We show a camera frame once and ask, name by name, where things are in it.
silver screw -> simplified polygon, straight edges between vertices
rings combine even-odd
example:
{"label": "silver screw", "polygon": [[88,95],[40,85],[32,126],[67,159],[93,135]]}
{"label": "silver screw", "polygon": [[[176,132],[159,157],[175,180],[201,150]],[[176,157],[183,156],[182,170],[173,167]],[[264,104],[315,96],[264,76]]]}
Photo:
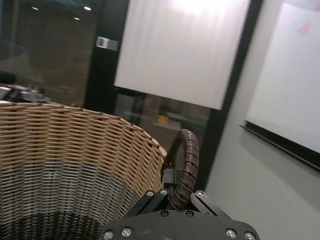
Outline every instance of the silver screw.
{"label": "silver screw", "polygon": [[163,190],[160,191],[160,193],[161,193],[162,195],[167,195],[168,192],[167,192],[167,190],[163,189]]}
{"label": "silver screw", "polygon": [[232,239],[234,239],[237,236],[236,232],[231,229],[225,231],[225,234]]}
{"label": "silver screw", "polygon": [[124,228],[121,232],[121,235],[124,237],[129,237],[132,234],[132,230],[130,228]]}
{"label": "silver screw", "polygon": [[201,198],[205,195],[205,193],[203,191],[197,191],[196,195]]}
{"label": "silver screw", "polygon": [[256,240],[255,235],[253,235],[251,232],[246,232],[246,233],[244,234],[244,238],[245,238],[245,239],[248,239],[248,240]]}
{"label": "silver screw", "polygon": [[148,191],[148,192],[146,193],[146,195],[149,196],[149,197],[152,197],[152,196],[154,195],[154,193],[153,193],[152,191]]}
{"label": "silver screw", "polygon": [[114,236],[114,233],[112,231],[107,231],[104,236],[103,236],[103,239],[105,240],[109,240],[109,239],[112,239]]}

basket handle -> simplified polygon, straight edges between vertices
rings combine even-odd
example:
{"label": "basket handle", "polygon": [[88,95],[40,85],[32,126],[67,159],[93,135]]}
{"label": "basket handle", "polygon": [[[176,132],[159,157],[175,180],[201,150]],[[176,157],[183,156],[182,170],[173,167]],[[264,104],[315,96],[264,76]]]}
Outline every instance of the basket handle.
{"label": "basket handle", "polygon": [[177,153],[181,146],[184,152],[182,177],[174,190],[174,194],[167,206],[168,209],[186,209],[197,179],[199,169],[198,142],[196,135],[186,129],[181,129],[176,134],[164,160],[161,176],[163,176],[165,169],[176,168]]}

screw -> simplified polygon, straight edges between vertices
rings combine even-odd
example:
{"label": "screw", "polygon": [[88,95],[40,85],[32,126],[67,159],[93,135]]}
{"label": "screw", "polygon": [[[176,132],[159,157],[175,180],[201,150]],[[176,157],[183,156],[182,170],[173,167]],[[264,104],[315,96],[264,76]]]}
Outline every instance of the screw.
{"label": "screw", "polygon": [[167,195],[168,191],[165,190],[165,189],[163,189],[163,190],[160,191],[160,193],[161,193],[162,195]]}
{"label": "screw", "polygon": [[248,240],[256,240],[255,235],[253,235],[251,232],[246,232],[246,233],[244,234],[244,238],[245,238],[245,239],[248,239]]}
{"label": "screw", "polygon": [[112,231],[107,231],[104,236],[103,236],[103,239],[105,240],[109,240],[109,239],[112,239],[114,236],[114,233]]}
{"label": "screw", "polygon": [[169,215],[169,212],[164,210],[164,211],[161,211],[161,216],[162,217],[167,217]]}
{"label": "screw", "polygon": [[185,213],[188,217],[193,217],[195,214],[193,211],[186,211]]}
{"label": "screw", "polygon": [[146,195],[149,196],[149,197],[152,197],[152,196],[154,195],[154,193],[153,193],[152,191],[148,191],[148,192],[146,193]]}
{"label": "screw", "polygon": [[227,231],[225,231],[225,234],[232,239],[234,239],[237,236],[236,232],[232,229],[228,229]]}
{"label": "screw", "polygon": [[205,193],[203,191],[197,191],[196,192],[197,197],[203,197],[205,195]]}
{"label": "screw", "polygon": [[124,237],[129,237],[132,234],[132,230],[130,228],[124,228],[121,232],[121,235]]}

white wall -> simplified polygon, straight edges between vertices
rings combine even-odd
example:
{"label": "white wall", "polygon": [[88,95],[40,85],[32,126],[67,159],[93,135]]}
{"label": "white wall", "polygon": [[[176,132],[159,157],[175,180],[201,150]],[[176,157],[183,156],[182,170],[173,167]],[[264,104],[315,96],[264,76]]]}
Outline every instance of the white wall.
{"label": "white wall", "polygon": [[283,2],[264,0],[206,193],[233,219],[252,225],[261,240],[315,240],[320,239],[320,173],[239,127]]}

white panel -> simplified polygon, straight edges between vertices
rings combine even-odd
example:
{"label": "white panel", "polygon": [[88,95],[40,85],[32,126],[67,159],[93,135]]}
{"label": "white panel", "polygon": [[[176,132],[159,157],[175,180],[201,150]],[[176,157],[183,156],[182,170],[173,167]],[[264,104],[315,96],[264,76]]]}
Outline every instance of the white panel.
{"label": "white panel", "polygon": [[247,120],[320,153],[318,11],[283,5]]}
{"label": "white panel", "polygon": [[249,0],[131,0],[115,85],[220,109]]}

